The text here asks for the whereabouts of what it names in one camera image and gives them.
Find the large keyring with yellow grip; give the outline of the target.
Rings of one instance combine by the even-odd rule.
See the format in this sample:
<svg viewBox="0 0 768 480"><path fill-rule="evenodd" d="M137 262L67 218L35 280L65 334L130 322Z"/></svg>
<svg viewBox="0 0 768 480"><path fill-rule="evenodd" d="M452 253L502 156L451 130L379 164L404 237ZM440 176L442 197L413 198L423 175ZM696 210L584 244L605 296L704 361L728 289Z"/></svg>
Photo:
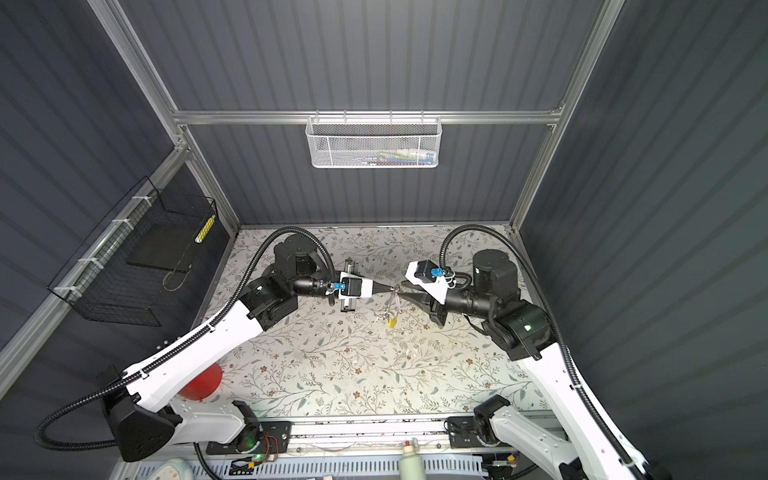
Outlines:
<svg viewBox="0 0 768 480"><path fill-rule="evenodd" d="M391 289L385 307L381 313L382 319L386 322L386 326L389 329L394 329L398 322L399 313L401 311L400 292L401 289L399 286L395 286Z"/></svg>

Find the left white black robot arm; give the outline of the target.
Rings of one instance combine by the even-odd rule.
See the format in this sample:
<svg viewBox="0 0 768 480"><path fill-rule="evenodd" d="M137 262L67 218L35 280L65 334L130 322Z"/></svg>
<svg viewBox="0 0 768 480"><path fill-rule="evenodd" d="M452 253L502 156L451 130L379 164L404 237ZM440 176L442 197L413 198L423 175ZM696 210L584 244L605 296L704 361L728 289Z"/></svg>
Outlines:
<svg viewBox="0 0 768 480"><path fill-rule="evenodd" d="M299 227L270 234L257 253L274 252L263 276L252 259L233 297L213 317L155 355L128 367L119 395L105 401L110 430L122 459L143 460L168 444L233 444L249 454L269 440L252 409L236 400L222 407L186 408L174 398L225 354L267 332L294 313L302 297L330 302L370 298L388 285L338 270L322 242Z"/></svg>

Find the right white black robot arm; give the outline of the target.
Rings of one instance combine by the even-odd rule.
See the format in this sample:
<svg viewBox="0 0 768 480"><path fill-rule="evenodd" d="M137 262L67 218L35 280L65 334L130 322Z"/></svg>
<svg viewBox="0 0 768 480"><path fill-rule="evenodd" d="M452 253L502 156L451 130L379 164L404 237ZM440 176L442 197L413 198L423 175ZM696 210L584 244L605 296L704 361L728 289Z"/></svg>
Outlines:
<svg viewBox="0 0 768 480"><path fill-rule="evenodd" d="M557 436L526 417L509 396L495 394L474 409L474 429L488 445L517 448L553 479L667 479L617 428L575 365L564 359L550 318L526 301L518 268L508 254L477 252L466 282L430 260L406 270L415 291L406 299L444 324L450 313L478 319L476 329L499 347L543 395L563 433Z"/></svg>

